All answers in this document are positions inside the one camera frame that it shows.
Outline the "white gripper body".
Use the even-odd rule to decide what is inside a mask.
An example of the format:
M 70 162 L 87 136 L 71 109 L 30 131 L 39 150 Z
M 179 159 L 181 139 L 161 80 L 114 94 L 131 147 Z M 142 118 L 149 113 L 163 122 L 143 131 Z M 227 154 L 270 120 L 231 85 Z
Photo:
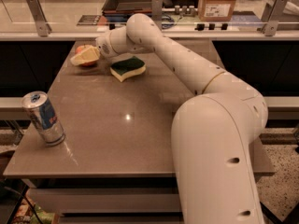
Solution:
M 98 36 L 96 39 L 96 46 L 100 49 L 100 53 L 106 57 L 116 57 L 118 53 L 119 39 L 116 37 L 114 31 L 109 31 Z

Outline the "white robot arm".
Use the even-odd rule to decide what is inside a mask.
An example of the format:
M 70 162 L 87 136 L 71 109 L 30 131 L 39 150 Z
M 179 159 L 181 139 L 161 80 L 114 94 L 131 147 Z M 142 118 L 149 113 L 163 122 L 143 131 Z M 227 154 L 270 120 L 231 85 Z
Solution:
M 155 53 L 192 92 L 174 116 L 171 146 L 185 224 L 264 224 L 249 146 L 268 119 L 263 96 L 242 79 L 166 37 L 144 14 L 72 57 L 74 65 Z

